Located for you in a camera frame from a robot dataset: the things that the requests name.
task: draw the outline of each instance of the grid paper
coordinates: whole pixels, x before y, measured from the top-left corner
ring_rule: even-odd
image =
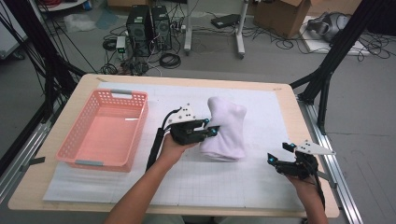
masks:
[[[203,156],[198,146],[191,148],[166,175],[151,204],[304,210],[291,183],[266,161],[267,152],[294,161],[281,149],[289,139],[273,92],[110,82],[99,88],[148,93],[148,118],[132,171],[73,169],[60,162],[44,200],[116,203],[145,172],[165,115],[190,103],[198,119],[210,118],[207,99],[220,96],[247,108],[243,129],[247,156],[238,162],[214,161]]]

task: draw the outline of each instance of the white device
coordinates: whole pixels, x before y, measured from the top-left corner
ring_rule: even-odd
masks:
[[[186,121],[195,120],[195,114],[190,104],[183,106],[176,114],[169,117],[168,123],[181,123]]]
[[[297,146],[295,150],[310,155],[335,155],[334,151],[331,151],[326,147],[321,147],[320,145],[308,140],[305,140],[303,143]]]
[[[128,59],[128,51],[126,48],[126,38],[125,36],[117,36],[117,45],[116,45],[117,53],[119,54],[119,58],[122,61]]]

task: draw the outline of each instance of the aluminum rail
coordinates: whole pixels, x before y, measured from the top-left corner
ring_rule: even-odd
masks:
[[[321,133],[320,128],[317,125],[318,112],[315,109],[315,106],[303,105],[303,108],[306,110],[306,114],[309,117],[309,120],[307,121],[311,124],[318,144],[332,151],[329,138],[327,135],[323,135]],[[363,223],[361,220],[361,214],[352,198],[337,159],[334,155],[324,155],[322,156],[322,159],[324,161],[324,168],[327,170],[329,178],[331,179],[330,181],[336,184],[336,189],[334,190],[337,192],[339,202],[342,204],[342,208],[348,222],[353,224]]]
[[[59,102],[57,101],[54,103],[53,111],[61,112],[62,108],[60,102],[64,102],[64,98],[59,97],[58,99]],[[37,124],[21,150],[18,152],[17,156],[8,166],[6,171],[0,176],[0,203],[2,203],[7,197],[19,177],[24,174],[32,164],[35,154],[46,140],[47,135],[58,116],[59,113],[54,113],[46,122]]]

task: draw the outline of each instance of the basket handle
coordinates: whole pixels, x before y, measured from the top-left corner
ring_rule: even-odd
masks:
[[[91,166],[103,166],[102,161],[84,161],[84,160],[76,160],[75,164],[79,165],[91,165]]]
[[[110,92],[113,94],[132,95],[131,91],[125,91],[125,90],[110,90]]]

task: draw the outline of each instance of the white towel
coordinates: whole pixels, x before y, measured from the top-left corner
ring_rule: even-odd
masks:
[[[217,136],[201,143],[201,152],[219,161],[238,161],[245,157],[243,124],[247,109],[219,97],[207,101],[212,119],[206,127],[220,126]]]

